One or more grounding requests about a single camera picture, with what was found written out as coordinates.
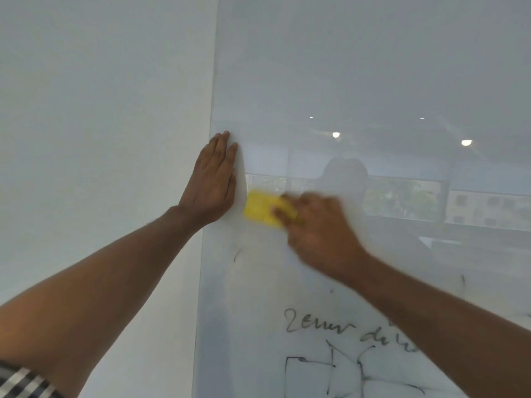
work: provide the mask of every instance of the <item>person's right arm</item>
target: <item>person's right arm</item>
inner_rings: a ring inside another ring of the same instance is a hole
[[[286,198],[297,220],[275,214],[300,259],[358,292],[468,396],[531,396],[531,332],[371,256],[336,198]]]

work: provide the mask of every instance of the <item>checkered sleeve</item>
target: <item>checkered sleeve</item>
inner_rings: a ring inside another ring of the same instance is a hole
[[[29,369],[0,360],[0,398],[63,398],[48,381]]]

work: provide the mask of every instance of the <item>yellow sponge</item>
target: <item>yellow sponge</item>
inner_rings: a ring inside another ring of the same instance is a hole
[[[292,219],[297,217],[296,209],[288,201],[276,194],[259,190],[249,191],[243,215],[251,221],[273,227],[282,227],[281,222],[271,214],[274,207],[284,211]]]

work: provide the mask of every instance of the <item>white wall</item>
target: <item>white wall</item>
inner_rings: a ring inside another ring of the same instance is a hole
[[[0,302],[178,202],[217,0],[0,0]],[[201,234],[83,397],[190,396]]]

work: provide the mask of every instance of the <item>glossy whiteboard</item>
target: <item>glossy whiteboard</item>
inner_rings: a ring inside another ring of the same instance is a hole
[[[530,17],[530,0],[219,0],[211,133],[241,144],[239,190],[204,233],[194,397],[463,396],[244,221],[250,188],[337,194],[371,252],[531,328]]]

